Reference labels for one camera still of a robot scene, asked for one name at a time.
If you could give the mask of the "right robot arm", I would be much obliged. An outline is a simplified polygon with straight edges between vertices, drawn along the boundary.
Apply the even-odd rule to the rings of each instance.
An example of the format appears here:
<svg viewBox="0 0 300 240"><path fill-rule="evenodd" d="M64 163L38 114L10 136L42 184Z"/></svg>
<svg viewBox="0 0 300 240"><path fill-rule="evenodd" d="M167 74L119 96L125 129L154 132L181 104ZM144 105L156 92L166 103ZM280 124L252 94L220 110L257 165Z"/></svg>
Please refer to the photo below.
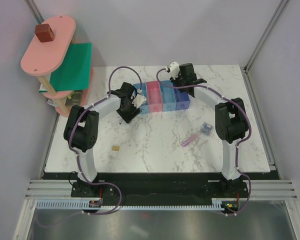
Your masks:
<svg viewBox="0 0 300 240"><path fill-rule="evenodd" d="M237 191L237 185L233 180L241 176L238 144L243 141L246 132L251 131L243 99L240 97L228 99L207 86L206 80L197 78L191 63L180 65L172 62L168 71L170 81L177 90L201 100L214 110L214 128L222 140L223 147L221 174L226 179L219 184L219 191L225 197L232 196Z"/></svg>

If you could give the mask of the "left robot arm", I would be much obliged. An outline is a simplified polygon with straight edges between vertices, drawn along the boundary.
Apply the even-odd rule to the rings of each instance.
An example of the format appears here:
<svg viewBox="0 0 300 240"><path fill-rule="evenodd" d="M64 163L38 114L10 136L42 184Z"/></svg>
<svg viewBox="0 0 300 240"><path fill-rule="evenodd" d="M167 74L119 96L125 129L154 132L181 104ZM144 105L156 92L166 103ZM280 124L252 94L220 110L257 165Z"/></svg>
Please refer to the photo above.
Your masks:
<svg viewBox="0 0 300 240"><path fill-rule="evenodd" d="M124 82L121 88L110 90L103 99L84 107L74 105L70 109L63 138L75 154L78 178L84 181L82 191L89 197L96 196L100 191L99 183L94 181L98 172L93 154L98 139L99 121L110 113L117 112L129 124L142 112L140 107L147 101L142 92Z"/></svg>

